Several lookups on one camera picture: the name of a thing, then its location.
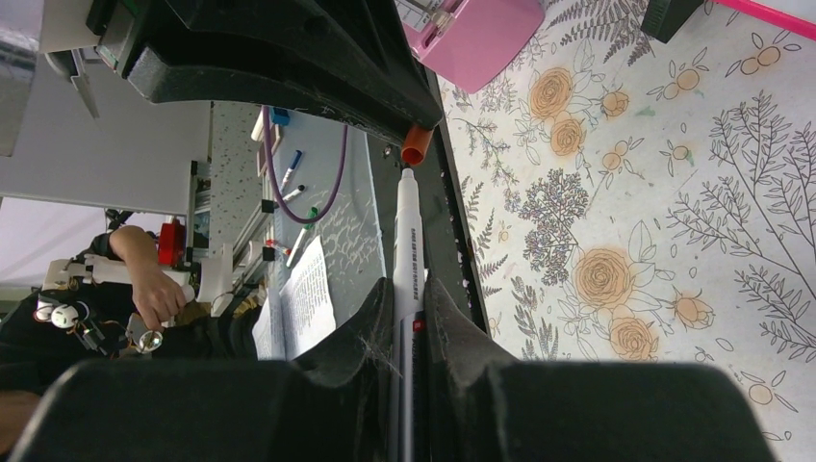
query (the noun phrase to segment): cable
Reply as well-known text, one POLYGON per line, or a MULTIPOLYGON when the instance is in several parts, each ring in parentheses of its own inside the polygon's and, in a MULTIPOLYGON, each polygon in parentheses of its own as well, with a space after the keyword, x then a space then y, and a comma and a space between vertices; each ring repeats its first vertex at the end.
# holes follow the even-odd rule
POLYGON ((269 106, 264 106, 261 109, 261 118, 264 120, 264 153, 267 156, 267 173, 269 176, 269 182, 272 185, 272 193, 275 195, 275 200, 278 203, 281 211, 292 219, 295 223, 300 224, 312 224, 317 223, 326 214, 331 210, 332 205, 334 204, 334 199, 337 198, 337 191, 340 188, 340 182, 343 180, 343 169, 345 165, 345 151, 346 151, 346 142, 348 140, 348 125, 343 126, 343 146, 340 150, 340 165, 337 167, 337 178, 334 181, 334 188, 332 188, 331 195, 329 195, 329 199, 326 201, 326 205, 323 206, 322 210, 318 213, 318 215, 314 218, 301 218, 294 214, 292 210, 290 210, 289 206, 286 205, 286 202, 283 200, 283 194, 280 192, 280 188, 278 187, 278 180, 275 177, 275 167, 274 163, 272 162, 272 146, 269 142, 272 139, 272 132, 269 128, 269 106))

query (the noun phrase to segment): paper sheet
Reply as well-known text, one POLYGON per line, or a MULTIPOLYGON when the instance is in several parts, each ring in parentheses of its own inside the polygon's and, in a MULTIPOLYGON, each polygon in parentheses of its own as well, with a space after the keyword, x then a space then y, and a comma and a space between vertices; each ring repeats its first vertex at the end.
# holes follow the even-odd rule
POLYGON ((286 359, 281 299, 273 289, 267 289, 261 316, 252 326, 252 338, 255 339, 258 359, 286 359))
POLYGON ((320 237, 306 247, 280 297, 287 359, 296 358, 334 332, 337 324, 320 237))

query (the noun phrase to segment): table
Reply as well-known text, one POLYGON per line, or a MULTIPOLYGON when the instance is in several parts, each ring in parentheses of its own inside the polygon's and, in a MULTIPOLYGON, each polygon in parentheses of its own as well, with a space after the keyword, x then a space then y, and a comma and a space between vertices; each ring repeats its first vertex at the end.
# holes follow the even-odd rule
POLYGON ((816 43, 712 2, 667 45, 646 0, 543 3, 485 89, 441 84, 494 339, 719 368, 812 459, 816 43))

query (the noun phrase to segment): white wall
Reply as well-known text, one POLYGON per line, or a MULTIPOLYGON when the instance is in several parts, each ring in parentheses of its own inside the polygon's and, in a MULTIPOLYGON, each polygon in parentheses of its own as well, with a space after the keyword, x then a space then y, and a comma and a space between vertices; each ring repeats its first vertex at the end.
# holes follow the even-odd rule
POLYGON ((185 214, 209 102, 152 105, 104 65, 88 74, 96 120, 40 58, 14 154, 0 158, 0 195, 185 214))
MULTIPOLYGON (((164 216, 135 214, 128 224, 158 232, 164 216)), ((0 207, 0 286, 39 286, 52 260, 71 258, 105 232, 98 207, 3 198, 0 207)))

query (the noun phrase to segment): black plastic part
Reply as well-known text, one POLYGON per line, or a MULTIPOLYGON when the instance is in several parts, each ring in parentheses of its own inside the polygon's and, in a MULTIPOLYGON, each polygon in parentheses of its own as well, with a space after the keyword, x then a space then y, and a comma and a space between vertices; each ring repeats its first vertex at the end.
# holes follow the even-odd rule
POLYGON ((278 208, 278 203, 274 200, 261 199, 261 212, 264 214, 273 214, 278 208))
POLYGON ((274 262, 275 261, 275 253, 277 253, 277 252, 275 251, 274 248, 264 247, 261 250, 261 252, 262 252, 261 253, 261 259, 264 260, 265 262, 274 262))
POLYGON ((154 103, 267 104, 333 118, 397 144, 412 125, 431 129, 442 119, 394 2, 147 3, 116 72, 154 103))
POLYGON ((668 43, 704 0, 650 0, 640 30, 668 43))
POLYGON ((114 14, 117 1, 118 0, 94 0, 94 2, 90 4, 85 25, 88 26, 95 36, 101 36, 105 33, 108 22, 111 20, 111 15, 114 14))
MULTIPOLYGON (((431 393, 419 424, 432 460, 774 460, 713 368, 521 363, 435 278, 423 304, 431 393)), ((380 279, 291 363, 84 363, 44 397, 10 460, 384 460, 392 324, 393 288, 380 279)))

